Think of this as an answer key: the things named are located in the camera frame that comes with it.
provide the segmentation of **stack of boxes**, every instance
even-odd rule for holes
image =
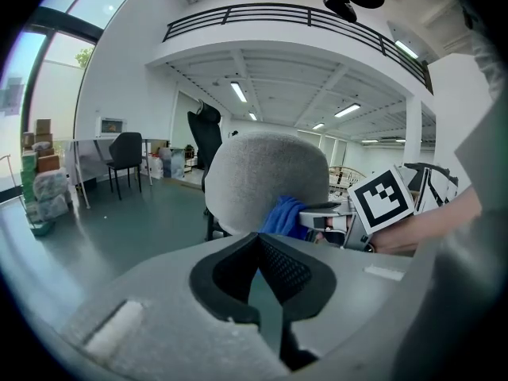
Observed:
[[[71,196],[67,174],[53,148],[51,120],[36,120],[35,134],[23,134],[21,183],[32,222],[47,221],[68,212]]]

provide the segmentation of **black office chair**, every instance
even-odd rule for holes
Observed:
[[[215,153],[222,145],[221,129],[219,123],[221,122],[221,114],[214,107],[207,105],[201,101],[201,107],[198,112],[187,113],[187,120],[189,121],[190,130],[198,146],[198,156],[202,159],[204,164],[203,178],[201,181],[202,191],[205,191],[205,178],[210,169],[210,165],[214,160]],[[215,223],[212,213],[205,210],[205,215],[208,216],[208,224],[206,229],[206,241],[214,239],[214,231],[221,231],[225,236],[228,234]]]
[[[108,172],[110,174],[110,187],[113,192],[113,181],[111,180],[111,170],[114,171],[114,179],[117,183],[118,197],[121,200],[120,187],[118,186],[118,175],[117,171],[127,170],[127,180],[129,181],[130,187],[130,168],[134,168],[136,174],[137,169],[137,180],[140,184],[141,192],[141,175],[140,166],[142,160],[142,144],[143,139],[139,133],[122,133],[115,141],[110,145],[110,154],[113,159],[108,162]]]

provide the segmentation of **black metal railing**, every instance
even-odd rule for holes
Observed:
[[[410,58],[392,40],[360,23],[350,23],[329,11],[283,3],[236,4],[193,14],[167,26],[163,42],[196,29],[243,21],[282,21],[327,29],[357,40],[400,64],[432,92],[426,64]]]

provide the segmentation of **floor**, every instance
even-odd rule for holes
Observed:
[[[45,237],[35,238],[17,199],[0,205],[0,265],[21,307],[59,332],[81,303],[138,263],[204,241],[205,197],[200,190],[142,176],[123,200],[107,181],[88,192],[91,209],[74,194],[72,213],[59,217]],[[249,303],[261,312],[261,334],[276,352],[282,310],[262,275],[253,281]]]

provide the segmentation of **white pillar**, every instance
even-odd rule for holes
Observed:
[[[325,134],[324,133],[321,135],[321,138],[319,139],[319,149],[321,149],[323,152],[325,152]]]
[[[421,148],[421,101],[414,96],[406,98],[406,145],[405,163],[418,162]]]
[[[333,153],[332,159],[330,160],[330,167],[339,167],[340,165],[333,165],[335,163],[335,156],[337,155],[337,147],[339,145],[339,140],[335,139],[335,144],[333,144]]]

